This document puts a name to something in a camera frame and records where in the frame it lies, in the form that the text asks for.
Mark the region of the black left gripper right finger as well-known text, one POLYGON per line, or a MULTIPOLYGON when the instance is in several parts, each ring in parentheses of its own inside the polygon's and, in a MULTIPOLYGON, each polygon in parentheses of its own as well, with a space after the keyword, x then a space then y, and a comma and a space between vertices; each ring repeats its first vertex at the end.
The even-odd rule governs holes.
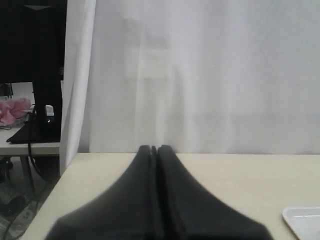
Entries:
POLYGON ((156 183, 166 240, 271 240, 261 223, 211 194, 186 169, 171 146, 156 157, 156 183))

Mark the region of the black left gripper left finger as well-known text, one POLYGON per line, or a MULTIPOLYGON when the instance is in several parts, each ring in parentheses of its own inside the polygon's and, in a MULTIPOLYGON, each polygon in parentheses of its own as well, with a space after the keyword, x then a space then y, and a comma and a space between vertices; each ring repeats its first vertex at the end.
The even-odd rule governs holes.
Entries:
POLYGON ((160 205, 154 146, 142 145, 108 190, 60 217, 47 240, 158 240, 160 205))

